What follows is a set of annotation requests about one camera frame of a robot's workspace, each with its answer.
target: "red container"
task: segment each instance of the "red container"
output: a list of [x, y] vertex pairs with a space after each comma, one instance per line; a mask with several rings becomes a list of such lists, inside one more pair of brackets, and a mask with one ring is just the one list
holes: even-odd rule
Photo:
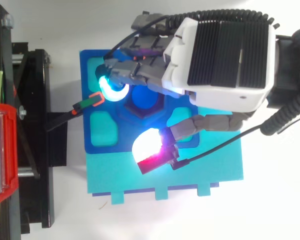
[[18, 186], [17, 110], [0, 104], [0, 203]]

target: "screw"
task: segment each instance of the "screw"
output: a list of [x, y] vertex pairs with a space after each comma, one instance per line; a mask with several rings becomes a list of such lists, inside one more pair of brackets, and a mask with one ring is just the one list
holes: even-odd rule
[[2, 26], [9, 30], [14, 28], [15, 21], [11, 14], [6, 14], [1, 22]]
[[51, 64], [51, 56], [50, 55], [47, 54], [44, 56], [44, 63], [47, 65]]
[[24, 109], [24, 106], [19, 107], [19, 118], [23, 120], [25, 116], [27, 115], [27, 110]]

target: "coiled black cable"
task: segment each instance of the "coiled black cable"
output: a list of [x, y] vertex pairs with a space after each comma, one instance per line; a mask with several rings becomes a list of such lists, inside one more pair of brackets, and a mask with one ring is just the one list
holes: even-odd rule
[[[300, 30], [292, 35], [292, 40], [300, 48]], [[279, 109], [274, 115], [261, 125], [261, 132], [264, 135], [271, 136], [288, 122], [300, 114], [300, 93], [287, 105]]]
[[[221, 10], [204, 10], [193, 11], [183, 14], [170, 15], [165, 21], [165, 27], [168, 30], [174, 30], [180, 27], [185, 18], [191, 18], [196, 21], [230, 21], [230, 22], [268, 22], [270, 25], [274, 22], [274, 18], [268, 19], [268, 14], [260, 11], [251, 11], [243, 9], [221, 9]], [[277, 23], [273, 27], [277, 29], [280, 25]]]

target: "white background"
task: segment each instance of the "white background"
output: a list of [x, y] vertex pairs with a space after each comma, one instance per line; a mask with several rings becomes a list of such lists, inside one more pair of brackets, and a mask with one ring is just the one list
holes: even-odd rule
[[[300, 29], [300, 0], [0, 0], [13, 15], [12, 40], [45, 49], [52, 58], [51, 108], [69, 111], [80, 101], [79, 51], [113, 47], [142, 10], [176, 14], [240, 8], [268, 13], [281, 27]], [[260, 124], [274, 111], [265, 105], [244, 125]], [[68, 125], [67, 167], [53, 169], [55, 223], [30, 226], [23, 240], [300, 240], [300, 123], [285, 133], [242, 139], [244, 180], [222, 182], [211, 196], [196, 190], [110, 196], [87, 194], [82, 118]]]

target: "black heat sink fins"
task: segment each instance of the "black heat sink fins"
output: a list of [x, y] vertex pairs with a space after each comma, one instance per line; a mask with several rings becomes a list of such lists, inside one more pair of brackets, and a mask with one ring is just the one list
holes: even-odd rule
[[187, 84], [263, 89], [268, 35], [266, 22], [199, 22]]

